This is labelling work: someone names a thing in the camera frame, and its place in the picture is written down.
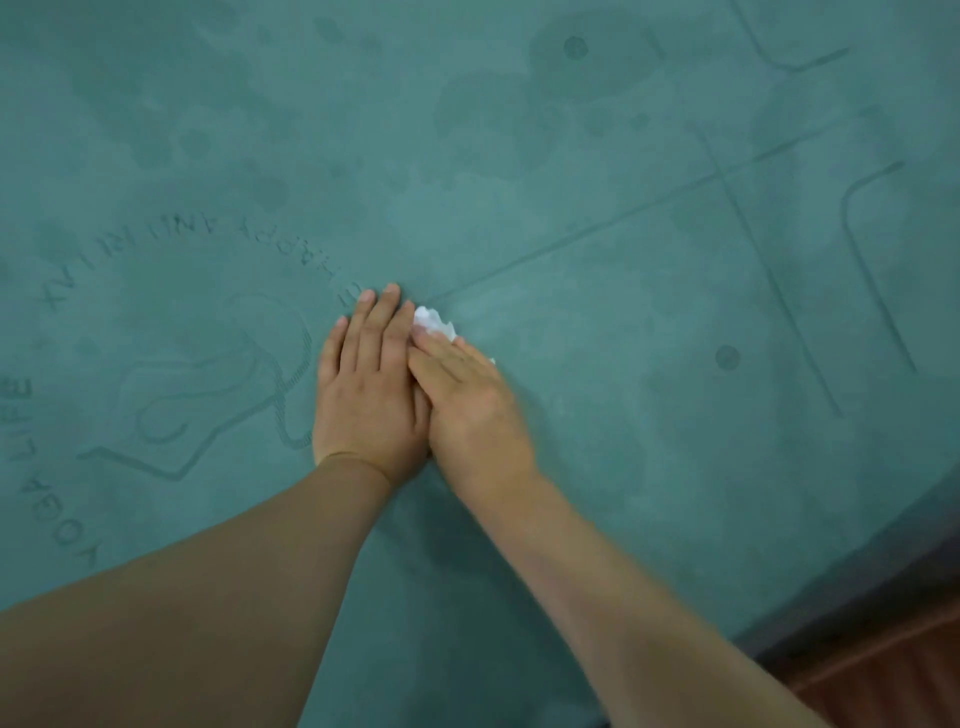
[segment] left hand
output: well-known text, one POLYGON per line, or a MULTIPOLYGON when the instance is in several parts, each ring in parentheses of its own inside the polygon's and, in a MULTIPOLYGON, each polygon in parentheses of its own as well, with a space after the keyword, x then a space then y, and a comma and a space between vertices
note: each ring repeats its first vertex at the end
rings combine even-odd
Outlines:
POLYGON ((397 310, 400 288, 378 301, 367 290, 324 342, 318 367, 313 457, 352 457, 380 471, 392 489, 426 462, 430 405, 407 368, 414 305, 397 310))

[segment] skin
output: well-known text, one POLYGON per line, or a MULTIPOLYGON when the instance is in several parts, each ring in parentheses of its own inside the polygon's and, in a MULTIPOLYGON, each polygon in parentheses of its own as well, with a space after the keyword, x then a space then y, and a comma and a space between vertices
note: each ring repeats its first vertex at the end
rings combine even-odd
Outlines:
POLYGON ((486 356, 412 330, 396 286, 375 299, 324 343, 313 472, 0 613, 0 725, 296 725, 360 546, 430 450, 614 725, 825 725, 572 509, 486 356))

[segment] tissue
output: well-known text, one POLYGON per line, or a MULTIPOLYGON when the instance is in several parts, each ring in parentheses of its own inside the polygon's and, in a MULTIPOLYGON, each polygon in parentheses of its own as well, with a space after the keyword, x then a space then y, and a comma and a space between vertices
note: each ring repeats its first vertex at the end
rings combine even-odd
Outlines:
POLYGON ((453 341, 457 336, 453 324, 445 324, 435 308, 418 306, 417 310, 414 311, 414 325, 422 326, 428 331, 442 331, 450 341, 453 341))

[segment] water stain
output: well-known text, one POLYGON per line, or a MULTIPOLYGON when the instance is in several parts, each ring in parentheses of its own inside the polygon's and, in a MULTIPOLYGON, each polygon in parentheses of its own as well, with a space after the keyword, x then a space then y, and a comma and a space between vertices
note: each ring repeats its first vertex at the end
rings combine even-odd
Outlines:
POLYGON ((374 58, 383 56, 383 42, 376 36, 363 36, 357 41, 360 50, 374 58))
POLYGON ((590 136, 601 139, 615 126, 613 114, 604 107, 587 107, 577 114, 577 121, 590 136))
POLYGON ((516 180, 541 167, 556 149, 564 115, 525 76, 484 70, 444 87, 433 123, 458 169, 516 180))
POLYGON ((630 128, 635 132, 642 132, 650 126, 650 116, 645 113, 639 113, 630 120, 630 128))
POLYGON ((100 356, 100 347, 89 336, 83 336, 73 345, 73 351, 80 356, 100 356))
POLYGON ((203 159, 209 154, 212 146, 210 135, 199 129, 191 129, 180 135, 180 148, 191 159, 203 159))
POLYGON ((735 347, 730 346, 730 344, 724 344, 717 349, 717 353, 713 358, 716 360, 717 366, 724 372, 732 372, 740 366, 740 352, 738 352, 735 347))
POLYGON ((203 33, 238 24, 224 0, 37 0, 5 8, 2 38, 55 64, 107 137, 127 145, 141 168, 156 168, 172 161, 174 129, 194 107, 240 110, 266 122, 273 138, 292 134, 293 113, 252 89, 244 56, 203 33))
POLYGON ((290 187, 279 177, 261 175, 251 185, 251 197, 268 212, 276 212, 290 200, 290 187))
POLYGON ((617 96, 660 64, 646 24, 621 9, 554 20, 531 40, 528 61, 545 96, 574 102, 617 96))
POLYGON ((315 17, 313 28, 324 42, 331 45, 338 45, 347 39, 344 32, 340 30, 340 26, 337 25, 337 21, 330 17, 315 17))
POLYGON ((564 41, 564 55, 571 61, 581 61, 589 52, 587 42, 579 36, 570 36, 564 41))

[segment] yoga pose logo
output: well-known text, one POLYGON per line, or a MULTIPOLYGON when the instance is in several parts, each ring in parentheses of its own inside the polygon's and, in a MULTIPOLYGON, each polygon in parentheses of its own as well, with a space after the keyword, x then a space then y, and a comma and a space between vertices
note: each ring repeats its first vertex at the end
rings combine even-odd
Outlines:
MULTIPOLYGON (((238 294, 224 302, 238 346, 200 361, 148 360, 133 365, 127 379, 160 379, 167 392, 133 407, 132 437, 124 446, 100 445, 77 455, 102 459, 169 481, 183 480, 216 441, 246 420, 274 410, 276 433, 290 449, 310 445, 310 429, 299 437, 287 430, 287 396, 313 364, 313 338, 299 313, 262 293, 238 294), (259 340, 296 342, 289 374, 259 340), (177 459, 176 467, 157 461, 177 459)), ((142 392, 135 393, 142 398, 142 392)))

